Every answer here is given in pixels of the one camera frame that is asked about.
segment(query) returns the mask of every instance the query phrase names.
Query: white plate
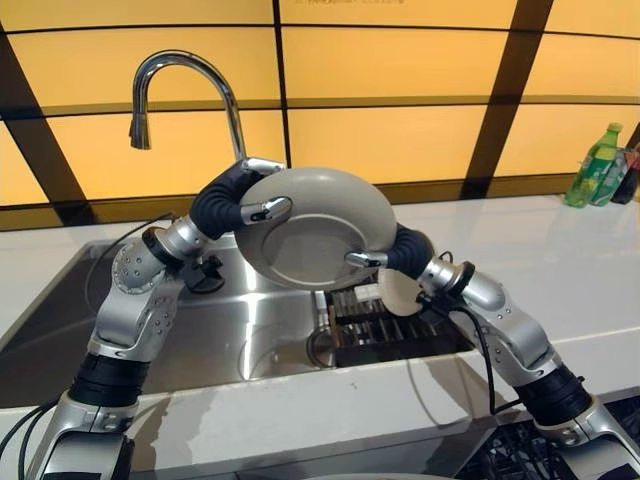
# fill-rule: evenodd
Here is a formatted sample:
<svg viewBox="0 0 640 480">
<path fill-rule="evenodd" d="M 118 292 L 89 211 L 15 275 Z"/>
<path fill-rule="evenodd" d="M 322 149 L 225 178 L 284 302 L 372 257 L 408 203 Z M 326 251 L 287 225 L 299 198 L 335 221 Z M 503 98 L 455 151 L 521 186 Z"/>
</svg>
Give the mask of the white plate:
<svg viewBox="0 0 640 480">
<path fill-rule="evenodd" d="M 244 227 L 238 248 L 259 273 L 302 290 L 353 285 L 374 269 L 344 261 L 351 251 L 385 251 L 396 219 L 378 189 L 355 175 L 329 168 L 295 168 L 270 175 L 242 197 L 241 205 L 277 196 L 293 201 L 288 218 Z"/>
<path fill-rule="evenodd" d="M 378 289 L 384 306 L 394 315 L 409 317 L 422 309 L 416 298 L 422 291 L 418 282 L 397 270 L 378 271 Z"/>
</svg>

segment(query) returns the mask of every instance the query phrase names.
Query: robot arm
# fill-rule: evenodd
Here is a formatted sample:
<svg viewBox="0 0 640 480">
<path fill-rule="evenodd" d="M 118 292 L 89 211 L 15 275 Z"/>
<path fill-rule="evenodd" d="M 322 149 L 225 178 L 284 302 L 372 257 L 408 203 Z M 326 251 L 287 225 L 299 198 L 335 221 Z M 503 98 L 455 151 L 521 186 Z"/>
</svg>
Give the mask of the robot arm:
<svg viewBox="0 0 640 480">
<path fill-rule="evenodd" d="M 600 450 L 615 449 L 605 457 L 620 456 L 622 451 L 621 461 L 640 475 L 640 448 L 597 397 L 583 388 L 540 324 L 513 303 L 501 283 L 478 272 L 470 262 L 456 266 L 436 257 L 423 234 L 402 226 L 389 252 L 354 252 L 346 260 L 358 266 L 399 270 L 414 278 L 426 295 L 462 303 L 462 308 L 451 309 L 450 319 L 476 348 L 488 354 L 493 369 L 514 388 L 541 434 L 562 447 L 578 447 L 566 450 L 563 457 L 580 472 L 579 478 L 586 475 L 584 465 L 589 461 L 585 458 L 593 456 L 594 445 Z M 614 438 L 615 445 L 604 442 L 606 437 Z M 586 444 L 591 448 L 584 455 L 576 453 Z"/>
<path fill-rule="evenodd" d="M 146 230 L 117 253 L 87 356 L 58 402 L 27 479 L 70 473 L 92 480 L 128 478 L 133 441 L 125 433 L 149 366 L 172 327 L 178 295 L 185 284 L 194 291 L 221 286 L 220 264 L 208 251 L 212 239 L 289 212 L 285 197 L 238 205 L 253 184 L 282 168 L 257 158 L 235 163 L 203 189 L 189 215 L 166 230 Z"/>
</svg>

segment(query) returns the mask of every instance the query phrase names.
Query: green bottle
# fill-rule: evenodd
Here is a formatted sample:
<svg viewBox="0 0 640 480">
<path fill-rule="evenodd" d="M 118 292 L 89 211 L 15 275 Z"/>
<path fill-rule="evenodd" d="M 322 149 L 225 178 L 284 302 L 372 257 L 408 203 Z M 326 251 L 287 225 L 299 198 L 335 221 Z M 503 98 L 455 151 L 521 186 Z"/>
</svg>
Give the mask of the green bottle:
<svg viewBox="0 0 640 480">
<path fill-rule="evenodd" d="M 571 207 L 584 208 L 591 201 L 616 158 L 620 130 L 622 125 L 610 123 L 607 133 L 589 149 L 587 157 L 564 196 L 564 203 Z"/>
</svg>

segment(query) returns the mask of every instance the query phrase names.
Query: chrome faucet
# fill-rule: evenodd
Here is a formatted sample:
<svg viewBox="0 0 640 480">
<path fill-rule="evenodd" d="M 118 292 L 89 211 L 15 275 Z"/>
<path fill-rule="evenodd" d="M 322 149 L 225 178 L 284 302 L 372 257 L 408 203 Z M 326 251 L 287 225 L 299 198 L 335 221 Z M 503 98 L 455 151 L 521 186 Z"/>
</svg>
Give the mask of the chrome faucet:
<svg viewBox="0 0 640 480">
<path fill-rule="evenodd" d="M 169 65 L 191 67 L 202 73 L 215 85 L 224 101 L 236 161 L 246 159 L 247 153 L 242 136 L 242 126 L 240 125 L 238 102 L 231 91 L 231 87 L 220 72 L 209 62 L 193 53 L 181 50 L 164 50 L 154 53 L 145 59 L 138 67 L 133 79 L 133 119 L 131 120 L 131 128 L 129 129 L 131 146 L 143 150 L 149 150 L 151 148 L 147 120 L 149 83 L 158 70 Z"/>
</svg>

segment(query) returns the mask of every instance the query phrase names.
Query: yellow backlit wall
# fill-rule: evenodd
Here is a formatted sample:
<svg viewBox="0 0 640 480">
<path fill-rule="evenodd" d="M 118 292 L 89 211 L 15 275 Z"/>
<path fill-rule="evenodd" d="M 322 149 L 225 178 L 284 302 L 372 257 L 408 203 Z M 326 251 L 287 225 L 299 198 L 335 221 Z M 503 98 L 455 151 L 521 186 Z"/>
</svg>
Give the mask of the yellow backlit wall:
<svg viewBox="0 0 640 480">
<path fill-rule="evenodd" d="M 285 160 L 286 103 L 294 167 L 464 178 L 516 4 L 280 0 L 283 72 L 272 0 L 3 0 L 0 21 L 82 190 L 104 199 L 195 193 L 233 161 L 224 112 L 194 111 L 215 88 L 183 67 L 150 88 L 152 108 L 180 111 L 150 114 L 151 151 L 129 147 L 135 69 L 163 49 L 223 73 L 249 154 Z M 627 141 L 639 105 L 640 2 L 555 0 L 496 175 L 573 172 L 609 122 Z M 0 122 L 0 205 L 46 201 Z"/>
</svg>

